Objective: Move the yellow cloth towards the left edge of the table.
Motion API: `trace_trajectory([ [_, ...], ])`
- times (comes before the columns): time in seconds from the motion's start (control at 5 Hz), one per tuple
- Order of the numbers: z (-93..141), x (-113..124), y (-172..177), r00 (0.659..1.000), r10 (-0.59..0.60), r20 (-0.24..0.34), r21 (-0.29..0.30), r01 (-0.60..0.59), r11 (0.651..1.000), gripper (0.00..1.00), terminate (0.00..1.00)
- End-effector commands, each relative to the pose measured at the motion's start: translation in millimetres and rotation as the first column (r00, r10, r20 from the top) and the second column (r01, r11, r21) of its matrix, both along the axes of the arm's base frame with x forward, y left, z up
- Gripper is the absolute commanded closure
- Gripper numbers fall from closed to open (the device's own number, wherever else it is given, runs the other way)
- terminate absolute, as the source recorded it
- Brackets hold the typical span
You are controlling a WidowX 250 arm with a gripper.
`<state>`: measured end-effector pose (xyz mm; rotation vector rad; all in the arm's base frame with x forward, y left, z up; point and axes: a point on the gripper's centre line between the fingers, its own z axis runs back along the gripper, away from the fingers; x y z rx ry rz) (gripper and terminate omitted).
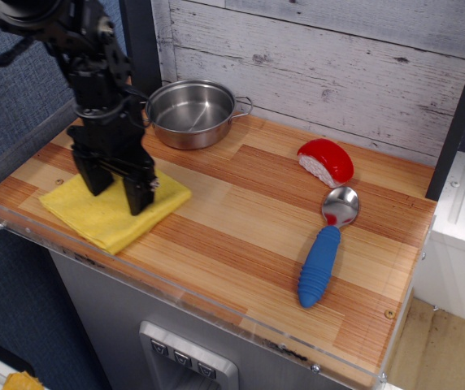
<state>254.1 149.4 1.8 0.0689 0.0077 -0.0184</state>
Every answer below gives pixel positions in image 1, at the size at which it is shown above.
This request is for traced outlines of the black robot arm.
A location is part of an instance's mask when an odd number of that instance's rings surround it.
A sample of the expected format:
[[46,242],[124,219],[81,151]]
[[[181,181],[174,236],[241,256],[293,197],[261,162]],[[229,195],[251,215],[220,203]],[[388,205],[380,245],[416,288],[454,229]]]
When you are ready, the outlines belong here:
[[147,96],[128,80],[131,60],[121,50],[114,24],[98,1],[0,1],[0,30],[20,36],[0,54],[10,65],[35,41],[55,58],[75,95],[82,121],[67,134],[88,190],[97,196],[119,176],[132,215],[153,203],[159,181],[141,142]]

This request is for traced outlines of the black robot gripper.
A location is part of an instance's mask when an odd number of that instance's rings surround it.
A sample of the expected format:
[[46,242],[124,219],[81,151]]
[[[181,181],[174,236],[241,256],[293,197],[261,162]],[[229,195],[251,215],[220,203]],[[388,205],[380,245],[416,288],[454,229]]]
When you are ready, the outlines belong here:
[[131,215],[139,215],[154,202],[159,186],[154,161],[142,146],[146,132],[140,107],[97,110],[77,107],[81,125],[72,125],[72,152],[77,170],[88,190],[97,196],[114,181],[113,173],[124,177],[124,189]]

